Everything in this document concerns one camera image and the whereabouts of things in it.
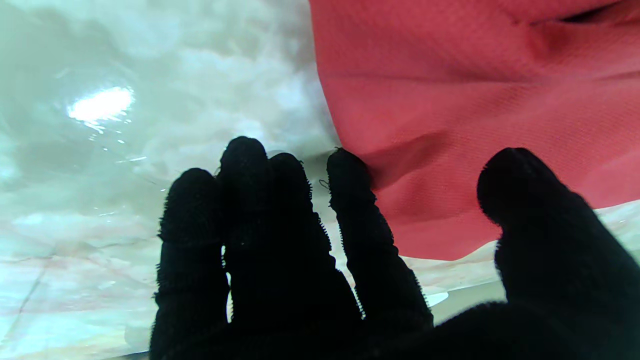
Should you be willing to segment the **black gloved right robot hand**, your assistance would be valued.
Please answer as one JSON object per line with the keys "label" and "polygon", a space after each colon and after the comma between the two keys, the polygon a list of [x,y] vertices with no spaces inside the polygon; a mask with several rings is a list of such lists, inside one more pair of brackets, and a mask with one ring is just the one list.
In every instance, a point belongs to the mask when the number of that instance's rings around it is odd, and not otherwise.
{"label": "black gloved right robot hand", "polygon": [[151,360],[637,360],[639,265],[577,193],[525,148],[477,183],[502,229],[494,265],[506,301],[439,325],[400,258],[366,165],[327,160],[352,289],[330,255],[311,185],[290,153],[233,139],[212,175],[185,171],[158,237]]}

